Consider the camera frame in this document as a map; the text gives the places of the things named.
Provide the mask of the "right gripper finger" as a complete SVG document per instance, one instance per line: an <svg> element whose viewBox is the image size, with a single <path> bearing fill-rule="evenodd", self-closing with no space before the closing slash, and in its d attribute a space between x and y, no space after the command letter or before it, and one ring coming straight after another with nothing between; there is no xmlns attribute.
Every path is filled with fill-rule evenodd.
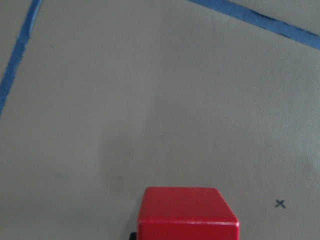
<svg viewBox="0 0 320 240"><path fill-rule="evenodd" d="M129 240L137 240L137 233L131 232L129 235Z"/></svg>

